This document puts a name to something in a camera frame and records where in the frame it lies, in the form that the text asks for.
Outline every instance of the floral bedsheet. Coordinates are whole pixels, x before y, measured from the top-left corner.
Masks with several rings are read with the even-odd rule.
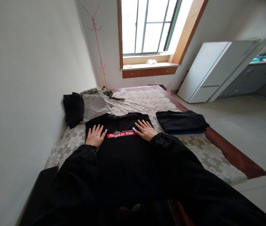
[[[157,132],[163,132],[156,118],[157,111],[180,111],[170,100],[159,90],[140,90],[116,92],[113,95],[117,98],[125,98],[123,101],[110,100],[111,108],[115,115],[125,115],[128,112],[140,112],[148,114]],[[51,154],[48,158],[46,169],[59,166],[85,142],[85,124],[80,123],[75,128],[69,127],[64,135],[54,143]],[[213,145],[205,134],[184,134],[175,135],[186,147],[188,147],[202,163],[203,167],[217,175],[230,185],[235,185],[247,180],[247,176],[234,167],[224,157],[222,151]]]

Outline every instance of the graphic print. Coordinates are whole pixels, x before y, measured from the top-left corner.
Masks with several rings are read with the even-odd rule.
[[[123,136],[129,136],[129,135],[134,135],[135,131],[134,130],[129,130],[129,131],[115,131],[114,133],[108,134],[108,138],[116,138],[116,137],[123,137]]]

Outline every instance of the hand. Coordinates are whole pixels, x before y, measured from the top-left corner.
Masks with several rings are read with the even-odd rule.
[[[138,125],[136,122],[135,125],[137,126],[138,129],[140,129],[141,132],[136,131],[135,133],[141,136],[144,140],[150,142],[151,139],[158,133],[153,129],[153,127],[148,121],[145,122],[144,120],[142,120],[141,122],[138,120],[138,122],[140,125]]]
[[[104,126],[100,126],[100,124],[98,124],[97,128],[96,125],[94,125],[92,132],[91,129],[89,129],[88,137],[85,144],[94,145],[96,148],[99,148],[107,133],[106,131],[104,131],[101,135],[103,128]]]

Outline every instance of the bed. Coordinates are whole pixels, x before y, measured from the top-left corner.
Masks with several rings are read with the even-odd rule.
[[[157,132],[163,132],[156,118],[157,111],[187,111],[188,109],[171,97],[160,86],[144,86],[114,89],[113,97],[125,100],[110,100],[111,109],[117,116],[128,112],[148,114]],[[66,129],[54,143],[46,169],[59,166],[85,142],[85,124]],[[255,162],[245,156],[212,128],[202,134],[175,135],[188,147],[202,163],[203,167],[230,185],[245,182],[247,179],[266,175]]]

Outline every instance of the black sleeve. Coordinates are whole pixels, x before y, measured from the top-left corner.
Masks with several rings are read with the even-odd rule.
[[[33,225],[94,224],[96,175],[96,147],[80,146],[57,173]]]
[[[266,214],[216,175],[176,137],[159,133],[151,143],[167,192],[195,225],[266,225]]]

